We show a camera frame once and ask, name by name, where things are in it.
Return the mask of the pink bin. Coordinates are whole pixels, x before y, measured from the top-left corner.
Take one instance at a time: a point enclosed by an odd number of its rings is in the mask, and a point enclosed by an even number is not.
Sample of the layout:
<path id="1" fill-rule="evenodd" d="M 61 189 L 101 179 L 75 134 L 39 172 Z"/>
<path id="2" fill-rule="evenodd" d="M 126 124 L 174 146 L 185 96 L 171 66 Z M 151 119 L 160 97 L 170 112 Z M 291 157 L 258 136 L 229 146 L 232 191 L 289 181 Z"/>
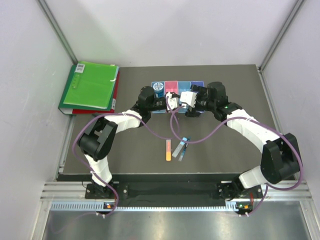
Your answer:
<path id="1" fill-rule="evenodd" d="M 164 93 L 179 93 L 179 85 L 178 81 L 172 80 L 172 81 L 165 81 L 164 82 Z"/>

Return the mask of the blue round tape dispenser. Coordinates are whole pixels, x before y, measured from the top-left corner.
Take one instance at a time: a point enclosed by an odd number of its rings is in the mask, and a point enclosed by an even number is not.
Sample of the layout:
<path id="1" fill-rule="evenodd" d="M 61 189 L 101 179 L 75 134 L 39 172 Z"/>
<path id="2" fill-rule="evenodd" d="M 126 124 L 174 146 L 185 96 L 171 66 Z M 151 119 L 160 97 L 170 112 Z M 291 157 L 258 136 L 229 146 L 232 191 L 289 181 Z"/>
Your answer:
<path id="1" fill-rule="evenodd" d="M 165 90 L 164 82 L 161 82 L 161 81 L 153 82 L 151 86 L 157 98 L 162 98 L 164 96 L 164 90 Z"/>

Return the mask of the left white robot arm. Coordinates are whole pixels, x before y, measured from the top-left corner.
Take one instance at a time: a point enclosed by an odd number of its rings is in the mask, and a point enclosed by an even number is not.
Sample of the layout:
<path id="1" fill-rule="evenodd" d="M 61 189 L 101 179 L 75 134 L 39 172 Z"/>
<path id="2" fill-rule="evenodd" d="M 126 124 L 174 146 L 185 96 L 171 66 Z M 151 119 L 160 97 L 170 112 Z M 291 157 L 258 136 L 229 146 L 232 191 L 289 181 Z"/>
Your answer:
<path id="1" fill-rule="evenodd" d="M 115 191 L 110 183 L 113 176 L 109 169 L 108 154 L 116 134 L 145 125 L 151 118 L 151 112 L 167 109 L 170 98 L 171 93 L 156 97 L 154 89 L 145 86 L 130 109 L 120 113 L 97 114 L 79 133 L 75 143 L 88 161 L 91 173 L 88 189 L 92 194 L 106 199 Z"/>

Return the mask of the green folder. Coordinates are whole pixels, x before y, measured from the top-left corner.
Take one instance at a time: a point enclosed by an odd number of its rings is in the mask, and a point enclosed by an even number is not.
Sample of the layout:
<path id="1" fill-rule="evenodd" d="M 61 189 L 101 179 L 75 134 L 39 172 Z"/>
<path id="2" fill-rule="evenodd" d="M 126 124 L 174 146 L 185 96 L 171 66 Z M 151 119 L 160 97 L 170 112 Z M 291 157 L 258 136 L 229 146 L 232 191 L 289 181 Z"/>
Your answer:
<path id="1" fill-rule="evenodd" d="M 114 64 L 79 61 L 71 71 L 62 103 L 106 109 L 112 97 L 119 67 Z"/>

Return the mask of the dark green binder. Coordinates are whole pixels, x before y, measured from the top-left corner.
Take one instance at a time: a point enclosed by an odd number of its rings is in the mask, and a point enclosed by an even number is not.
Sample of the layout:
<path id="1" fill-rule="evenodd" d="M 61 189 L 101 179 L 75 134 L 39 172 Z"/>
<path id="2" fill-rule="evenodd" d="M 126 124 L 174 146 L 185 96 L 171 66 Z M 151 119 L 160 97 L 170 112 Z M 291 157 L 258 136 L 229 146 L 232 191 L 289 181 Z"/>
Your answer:
<path id="1" fill-rule="evenodd" d="M 81 110 L 106 110 L 107 108 L 105 109 L 100 109 L 100 108 L 96 108 L 96 107 L 86 107 L 86 106 L 81 106 L 81 105 L 70 105 L 70 104 L 64 104 L 63 103 L 63 97 L 66 95 L 66 92 L 67 92 L 67 87 L 69 86 L 69 84 L 71 83 L 71 71 L 75 69 L 77 64 L 73 65 L 70 69 L 70 72 L 69 72 L 69 75 L 68 75 L 68 78 L 67 78 L 67 82 L 65 84 L 65 88 L 63 90 L 63 93 L 62 93 L 62 97 L 60 99 L 60 102 L 59 102 L 59 105 L 58 105 L 58 109 L 65 115 L 72 115 L 72 110 L 73 109 L 81 109 Z"/>

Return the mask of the light blue highlighter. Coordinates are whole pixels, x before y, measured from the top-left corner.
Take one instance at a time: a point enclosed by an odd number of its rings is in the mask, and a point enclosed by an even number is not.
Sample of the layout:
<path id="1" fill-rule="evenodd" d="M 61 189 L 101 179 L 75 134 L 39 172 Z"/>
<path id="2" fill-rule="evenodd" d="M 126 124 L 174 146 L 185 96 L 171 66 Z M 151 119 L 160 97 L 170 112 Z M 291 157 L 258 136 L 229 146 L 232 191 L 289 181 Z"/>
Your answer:
<path id="1" fill-rule="evenodd" d="M 183 147 L 185 146 L 187 141 L 188 141 L 187 137 L 182 138 L 182 141 L 180 141 L 180 143 L 178 144 L 178 146 L 176 147 L 176 149 L 172 153 L 173 158 L 176 158 L 178 156 L 178 154 L 181 152 L 181 150 L 183 149 Z"/>

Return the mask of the blue pen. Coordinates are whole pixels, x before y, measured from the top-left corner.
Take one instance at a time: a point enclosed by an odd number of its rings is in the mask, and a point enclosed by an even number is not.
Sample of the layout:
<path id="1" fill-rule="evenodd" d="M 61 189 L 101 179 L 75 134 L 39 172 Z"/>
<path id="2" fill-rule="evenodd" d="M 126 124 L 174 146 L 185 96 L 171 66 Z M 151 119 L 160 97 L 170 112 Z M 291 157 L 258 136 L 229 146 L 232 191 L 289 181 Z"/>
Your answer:
<path id="1" fill-rule="evenodd" d="M 184 143 L 184 145 L 183 145 L 182 151 L 181 151 L 180 156 L 179 156 L 179 158 L 178 158 L 178 161 L 179 161 L 179 162 L 181 162 L 181 161 L 183 160 L 183 158 L 184 158 L 184 155 L 185 155 L 185 153 L 186 153 L 187 147 L 188 147 L 188 145 L 189 145 L 189 141 L 190 141 L 190 138 L 186 138 L 186 139 L 185 139 L 185 143 Z"/>

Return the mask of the orange highlighter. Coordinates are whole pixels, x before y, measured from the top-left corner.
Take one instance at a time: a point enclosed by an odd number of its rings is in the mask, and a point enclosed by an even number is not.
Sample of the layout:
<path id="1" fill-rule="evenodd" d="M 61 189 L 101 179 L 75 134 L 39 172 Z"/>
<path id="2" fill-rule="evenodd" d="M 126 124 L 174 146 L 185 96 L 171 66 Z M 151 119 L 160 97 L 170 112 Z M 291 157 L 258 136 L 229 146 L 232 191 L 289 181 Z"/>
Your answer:
<path id="1" fill-rule="evenodd" d="M 165 143 L 165 160 L 167 162 L 172 160 L 171 139 L 167 139 Z"/>

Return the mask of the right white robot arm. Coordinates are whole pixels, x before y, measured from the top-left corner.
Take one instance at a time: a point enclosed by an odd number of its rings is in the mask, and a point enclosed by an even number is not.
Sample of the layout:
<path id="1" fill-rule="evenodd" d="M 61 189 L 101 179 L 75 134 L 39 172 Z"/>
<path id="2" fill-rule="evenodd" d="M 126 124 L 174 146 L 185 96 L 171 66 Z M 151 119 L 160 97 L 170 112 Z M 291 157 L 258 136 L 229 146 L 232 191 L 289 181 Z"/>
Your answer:
<path id="1" fill-rule="evenodd" d="M 223 190 L 226 200 L 245 198 L 252 188 L 262 184 L 275 187 L 303 168 L 298 141 L 288 133 L 283 135 L 250 116 L 240 105 L 230 102 L 225 86 L 211 82 L 207 87 L 192 85 L 183 91 L 180 101 L 187 107 L 185 115 L 195 117 L 199 112 L 211 112 L 216 120 L 238 132 L 261 152 L 260 165 L 237 175 Z"/>

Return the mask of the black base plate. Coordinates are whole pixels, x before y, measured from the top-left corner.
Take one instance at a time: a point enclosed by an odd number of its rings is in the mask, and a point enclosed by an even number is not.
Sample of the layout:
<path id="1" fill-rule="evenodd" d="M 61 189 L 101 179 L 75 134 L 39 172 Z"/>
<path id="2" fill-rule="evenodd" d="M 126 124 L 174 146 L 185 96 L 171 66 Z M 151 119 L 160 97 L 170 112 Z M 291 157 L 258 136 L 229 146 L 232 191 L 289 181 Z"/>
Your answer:
<path id="1" fill-rule="evenodd" d="M 121 204 L 129 200 L 147 200 L 166 197 L 200 197 L 209 200 L 231 201 L 235 198 L 258 199 L 263 196 L 261 187 L 237 192 L 230 182 L 111 182 L 109 186 L 100 187 L 90 183 L 86 187 L 86 199 L 110 199 L 117 192 Z"/>

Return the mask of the teal blue bin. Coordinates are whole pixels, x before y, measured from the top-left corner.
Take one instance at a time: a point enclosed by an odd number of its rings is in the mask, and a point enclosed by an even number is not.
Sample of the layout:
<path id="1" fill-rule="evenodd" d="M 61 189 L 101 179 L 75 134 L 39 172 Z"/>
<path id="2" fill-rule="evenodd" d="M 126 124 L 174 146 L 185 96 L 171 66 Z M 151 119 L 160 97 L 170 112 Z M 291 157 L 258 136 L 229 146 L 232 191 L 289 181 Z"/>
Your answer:
<path id="1" fill-rule="evenodd" d="M 191 81 L 178 81 L 178 94 L 180 95 L 182 92 L 190 91 L 191 85 Z"/>

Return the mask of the red folder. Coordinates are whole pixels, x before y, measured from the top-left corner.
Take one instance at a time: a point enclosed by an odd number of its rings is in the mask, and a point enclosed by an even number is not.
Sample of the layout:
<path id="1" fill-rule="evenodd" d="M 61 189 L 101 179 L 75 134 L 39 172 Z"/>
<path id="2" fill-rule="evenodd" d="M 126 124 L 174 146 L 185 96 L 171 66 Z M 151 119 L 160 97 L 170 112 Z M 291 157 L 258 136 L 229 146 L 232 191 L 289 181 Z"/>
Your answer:
<path id="1" fill-rule="evenodd" d="M 94 114 L 94 113 L 99 113 L 99 114 L 114 113 L 115 107 L 116 107 L 116 98 L 118 94 L 119 78 L 120 78 L 120 72 L 118 72 L 117 74 L 112 100 L 110 100 L 110 103 L 107 109 L 73 109 L 71 114 L 80 115 L 80 114 Z"/>

